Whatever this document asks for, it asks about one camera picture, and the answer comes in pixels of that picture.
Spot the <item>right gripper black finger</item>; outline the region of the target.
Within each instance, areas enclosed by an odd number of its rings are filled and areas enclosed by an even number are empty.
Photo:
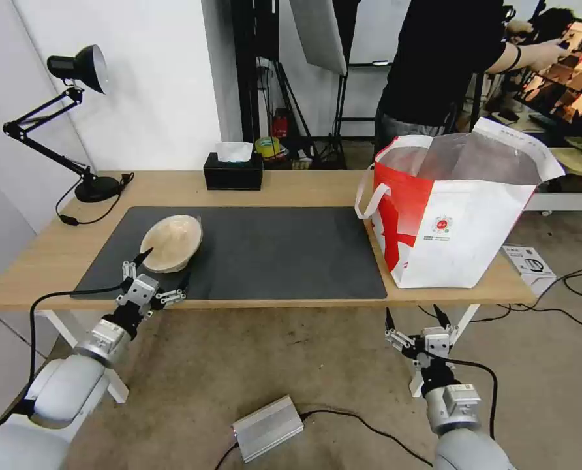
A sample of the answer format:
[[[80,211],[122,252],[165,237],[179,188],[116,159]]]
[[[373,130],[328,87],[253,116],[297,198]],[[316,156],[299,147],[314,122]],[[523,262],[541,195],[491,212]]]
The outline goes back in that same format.
[[[439,325],[443,328],[445,333],[448,334],[449,345],[453,346],[453,334],[455,333],[457,326],[452,324],[447,313],[444,312],[437,304],[433,304],[433,309],[435,311],[435,316]]]
[[[395,329],[390,309],[386,308],[385,339],[400,353],[419,353],[419,335],[408,336]]]

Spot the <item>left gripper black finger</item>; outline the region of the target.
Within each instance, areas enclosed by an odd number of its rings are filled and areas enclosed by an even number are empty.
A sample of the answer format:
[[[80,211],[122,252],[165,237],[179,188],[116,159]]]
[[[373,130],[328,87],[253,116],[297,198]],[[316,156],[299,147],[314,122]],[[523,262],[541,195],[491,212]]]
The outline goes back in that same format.
[[[166,290],[159,287],[154,295],[155,307],[169,307],[176,303],[182,302],[187,297],[187,288],[191,278],[190,272],[185,272],[177,287],[172,290]]]
[[[147,274],[137,274],[137,269],[143,264],[143,261],[152,252],[149,248],[143,253],[139,253],[132,261],[125,261],[122,264],[123,280],[119,286],[122,294],[118,298],[153,298],[154,297],[154,279]]]

